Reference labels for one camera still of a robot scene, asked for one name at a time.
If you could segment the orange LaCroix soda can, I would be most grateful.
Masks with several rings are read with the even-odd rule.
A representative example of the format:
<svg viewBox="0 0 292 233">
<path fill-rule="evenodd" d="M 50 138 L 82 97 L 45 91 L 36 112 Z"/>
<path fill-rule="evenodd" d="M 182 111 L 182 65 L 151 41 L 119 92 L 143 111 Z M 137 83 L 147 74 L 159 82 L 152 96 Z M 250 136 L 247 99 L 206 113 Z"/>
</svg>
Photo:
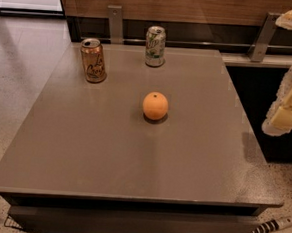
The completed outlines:
<svg viewBox="0 0 292 233">
<path fill-rule="evenodd" d="M 81 42 L 81 57 L 86 80 L 99 83 L 107 78 L 103 46 L 98 39 L 86 38 Z"/>
</svg>

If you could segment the green and white soda can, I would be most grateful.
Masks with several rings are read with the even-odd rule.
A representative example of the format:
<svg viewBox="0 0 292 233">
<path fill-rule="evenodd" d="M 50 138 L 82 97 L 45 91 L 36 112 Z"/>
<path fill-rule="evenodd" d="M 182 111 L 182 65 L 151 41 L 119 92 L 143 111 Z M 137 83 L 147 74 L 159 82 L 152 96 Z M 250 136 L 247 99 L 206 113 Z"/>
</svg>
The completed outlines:
<svg viewBox="0 0 292 233">
<path fill-rule="evenodd" d="M 166 32 L 161 26 L 152 26 L 147 30 L 145 63 L 150 67 L 164 64 Z"/>
</svg>

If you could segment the orange fruit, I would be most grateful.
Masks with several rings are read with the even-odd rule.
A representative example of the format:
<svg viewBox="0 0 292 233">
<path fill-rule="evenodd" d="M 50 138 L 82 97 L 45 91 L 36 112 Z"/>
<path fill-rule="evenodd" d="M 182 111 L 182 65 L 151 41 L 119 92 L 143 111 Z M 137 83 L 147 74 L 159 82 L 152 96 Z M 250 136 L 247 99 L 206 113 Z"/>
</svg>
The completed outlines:
<svg viewBox="0 0 292 233">
<path fill-rule="evenodd" d="M 169 104 L 166 96 L 160 92 L 152 92 L 145 96 L 143 99 L 143 113 L 150 120 L 162 119 L 167 110 L 169 110 Z"/>
</svg>

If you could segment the grey low table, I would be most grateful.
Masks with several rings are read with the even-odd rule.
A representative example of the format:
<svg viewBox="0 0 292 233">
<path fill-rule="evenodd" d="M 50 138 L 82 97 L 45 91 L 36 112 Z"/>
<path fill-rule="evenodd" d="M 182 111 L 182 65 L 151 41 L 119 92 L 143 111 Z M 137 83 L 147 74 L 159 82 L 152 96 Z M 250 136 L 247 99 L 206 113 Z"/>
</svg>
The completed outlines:
<svg viewBox="0 0 292 233">
<path fill-rule="evenodd" d="M 249 233 L 282 205 L 217 51 L 109 45 L 85 80 L 72 44 L 0 161 L 11 217 L 40 233 Z M 143 113 L 166 96 L 159 120 Z"/>
</svg>

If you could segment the right metal bracket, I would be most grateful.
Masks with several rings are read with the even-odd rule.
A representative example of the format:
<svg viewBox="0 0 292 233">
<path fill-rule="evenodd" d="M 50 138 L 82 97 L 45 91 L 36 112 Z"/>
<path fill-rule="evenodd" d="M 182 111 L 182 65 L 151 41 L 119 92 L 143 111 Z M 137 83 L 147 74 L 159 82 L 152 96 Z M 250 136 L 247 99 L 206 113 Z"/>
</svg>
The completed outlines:
<svg viewBox="0 0 292 233">
<path fill-rule="evenodd" d="M 267 53 L 268 45 L 276 31 L 276 20 L 279 13 L 268 13 L 258 35 L 248 50 L 248 57 L 251 62 L 262 62 Z"/>
</svg>

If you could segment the metal bracket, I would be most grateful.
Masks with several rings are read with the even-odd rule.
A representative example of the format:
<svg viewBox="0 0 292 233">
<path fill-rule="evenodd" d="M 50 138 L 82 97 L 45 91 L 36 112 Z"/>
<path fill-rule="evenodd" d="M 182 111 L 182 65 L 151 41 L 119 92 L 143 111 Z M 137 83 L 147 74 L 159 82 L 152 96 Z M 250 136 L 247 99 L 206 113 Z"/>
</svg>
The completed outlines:
<svg viewBox="0 0 292 233">
<path fill-rule="evenodd" d="M 109 17 L 110 42 L 112 44 L 123 44 L 123 16 L 120 5 L 109 5 L 107 7 Z"/>
<path fill-rule="evenodd" d="M 258 35 L 248 50 L 248 57 L 251 62 L 262 62 L 267 53 L 268 45 L 276 31 L 276 20 L 279 13 L 268 13 Z"/>
</svg>

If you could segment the left metal bracket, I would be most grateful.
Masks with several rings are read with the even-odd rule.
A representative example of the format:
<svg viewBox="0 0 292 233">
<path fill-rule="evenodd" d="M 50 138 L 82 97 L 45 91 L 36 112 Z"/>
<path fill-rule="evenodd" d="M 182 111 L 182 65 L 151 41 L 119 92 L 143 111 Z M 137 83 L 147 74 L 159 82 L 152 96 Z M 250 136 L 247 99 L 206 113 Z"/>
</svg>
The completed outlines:
<svg viewBox="0 0 292 233">
<path fill-rule="evenodd" d="M 109 17 L 110 42 L 112 44 L 123 44 L 123 16 L 120 5 L 109 5 L 107 7 Z"/>
</svg>

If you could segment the wooden wall panel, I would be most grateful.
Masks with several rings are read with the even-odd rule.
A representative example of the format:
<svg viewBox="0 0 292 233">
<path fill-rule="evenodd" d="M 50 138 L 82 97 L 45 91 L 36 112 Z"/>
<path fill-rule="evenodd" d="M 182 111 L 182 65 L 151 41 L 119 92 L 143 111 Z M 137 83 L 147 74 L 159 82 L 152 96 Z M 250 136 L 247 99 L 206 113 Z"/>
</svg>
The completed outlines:
<svg viewBox="0 0 292 233">
<path fill-rule="evenodd" d="M 258 26 L 266 14 L 285 13 L 292 0 L 62 0 L 68 16 L 102 18 L 109 6 L 126 19 Z"/>
</svg>

